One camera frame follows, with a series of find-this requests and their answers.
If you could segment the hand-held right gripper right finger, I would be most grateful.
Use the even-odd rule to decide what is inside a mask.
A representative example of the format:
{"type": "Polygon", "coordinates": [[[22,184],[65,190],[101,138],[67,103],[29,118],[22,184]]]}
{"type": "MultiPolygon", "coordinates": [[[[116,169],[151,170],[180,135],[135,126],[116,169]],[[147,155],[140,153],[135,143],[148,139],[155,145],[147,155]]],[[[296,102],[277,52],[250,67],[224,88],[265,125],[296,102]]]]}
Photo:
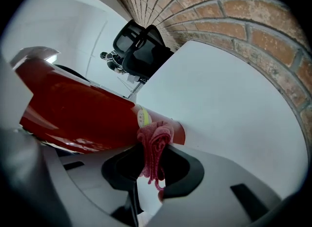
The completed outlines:
{"type": "Polygon", "coordinates": [[[262,227],[281,202],[259,178],[215,154],[172,144],[162,165],[163,203],[147,227],[262,227]]]}

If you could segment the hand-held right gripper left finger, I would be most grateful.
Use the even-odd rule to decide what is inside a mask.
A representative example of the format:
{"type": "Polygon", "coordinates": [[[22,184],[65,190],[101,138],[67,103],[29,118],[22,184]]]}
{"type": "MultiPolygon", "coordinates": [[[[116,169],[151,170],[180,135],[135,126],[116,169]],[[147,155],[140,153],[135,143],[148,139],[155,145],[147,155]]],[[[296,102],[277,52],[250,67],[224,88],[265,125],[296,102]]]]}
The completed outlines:
{"type": "Polygon", "coordinates": [[[139,227],[141,144],[62,157],[52,147],[42,151],[70,227],[139,227]]]}

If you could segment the red fire extinguisher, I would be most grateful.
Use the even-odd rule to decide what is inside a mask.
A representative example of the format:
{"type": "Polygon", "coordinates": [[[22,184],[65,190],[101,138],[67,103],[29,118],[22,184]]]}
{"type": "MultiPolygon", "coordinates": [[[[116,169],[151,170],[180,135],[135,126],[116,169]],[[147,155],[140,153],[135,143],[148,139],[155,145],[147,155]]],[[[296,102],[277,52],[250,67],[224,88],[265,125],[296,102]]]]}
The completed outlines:
{"type": "Polygon", "coordinates": [[[49,63],[57,54],[48,47],[27,47],[9,62],[33,93],[20,120],[24,129],[51,144],[90,153],[136,144],[141,126],[164,121],[173,127],[173,142],[185,143],[179,122],[49,63]]]}

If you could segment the pink cloth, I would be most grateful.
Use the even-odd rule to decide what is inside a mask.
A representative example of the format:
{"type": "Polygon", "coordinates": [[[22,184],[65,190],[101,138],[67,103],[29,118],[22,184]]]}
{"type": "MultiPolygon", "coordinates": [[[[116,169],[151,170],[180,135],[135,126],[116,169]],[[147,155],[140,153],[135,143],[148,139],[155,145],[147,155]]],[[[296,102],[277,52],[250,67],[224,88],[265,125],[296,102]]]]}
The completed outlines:
{"type": "Polygon", "coordinates": [[[160,159],[164,148],[173,142],[174,129],[171,124],[159,121],[140,128],[137,139],[143,145],[144,168],[141,176],[149,179],[148,184],[155,183],[158,191],[162,191],[159,181],[165,179],[160,159]]]}

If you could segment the black office chair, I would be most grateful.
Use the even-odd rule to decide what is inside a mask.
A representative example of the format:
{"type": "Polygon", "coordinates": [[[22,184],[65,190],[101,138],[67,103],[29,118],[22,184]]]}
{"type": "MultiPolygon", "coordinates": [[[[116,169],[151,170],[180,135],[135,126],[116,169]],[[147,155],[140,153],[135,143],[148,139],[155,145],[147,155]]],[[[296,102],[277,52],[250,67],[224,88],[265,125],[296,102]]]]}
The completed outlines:
{"type": "Polygon", "coordinates": [[[113,48],[122,58],[122,69],[145,84],[174,54],[154,25],[147,28],[130,20],[117,34],[113,48]]]}

